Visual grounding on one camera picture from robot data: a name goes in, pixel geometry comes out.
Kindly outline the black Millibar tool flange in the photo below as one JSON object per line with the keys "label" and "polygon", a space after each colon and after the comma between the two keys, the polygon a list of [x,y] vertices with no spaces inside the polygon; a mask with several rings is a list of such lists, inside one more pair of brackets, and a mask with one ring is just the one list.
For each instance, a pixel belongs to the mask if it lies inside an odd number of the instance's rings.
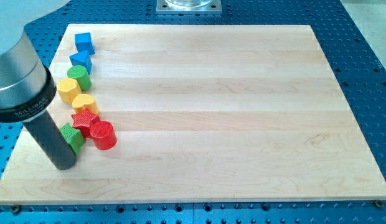
{"label": "black Millibar tool flange", "polygon": [[0,123],[16,123],[32,118],[45,110],[55,97],[57,87],[49,69],[43,65],[46,81],[41,91],[31,100],[13,108],[0,110]]}

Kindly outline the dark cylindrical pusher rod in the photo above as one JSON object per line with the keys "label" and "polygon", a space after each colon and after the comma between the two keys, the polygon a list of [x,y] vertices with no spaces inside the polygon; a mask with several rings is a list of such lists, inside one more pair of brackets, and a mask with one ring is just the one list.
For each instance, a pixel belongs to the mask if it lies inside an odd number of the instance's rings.
{"label": "dark cylindrical pusher rod", "polygon": [[77,156],[47,110],[22,123],[58,170],[67,170],[76,164]]}

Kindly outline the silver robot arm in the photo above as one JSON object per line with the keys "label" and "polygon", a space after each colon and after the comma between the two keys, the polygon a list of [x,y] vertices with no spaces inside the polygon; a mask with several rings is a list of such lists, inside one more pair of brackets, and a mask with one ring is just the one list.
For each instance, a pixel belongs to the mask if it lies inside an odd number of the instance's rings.
{"label": "silver robot arm", "polygon": [[57,88],[25,32],[6,50],[0,45],[0,123],[21,122],[58,170],[77,156],[47,112]]}

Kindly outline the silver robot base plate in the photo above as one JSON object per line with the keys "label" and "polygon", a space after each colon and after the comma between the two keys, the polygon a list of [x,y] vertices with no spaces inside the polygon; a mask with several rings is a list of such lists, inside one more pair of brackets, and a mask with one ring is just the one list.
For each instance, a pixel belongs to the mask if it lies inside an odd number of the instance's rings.
{"label": "silver robot base plate", "polygon": [[222,13],[221,0],[157,0],[158,14]]}

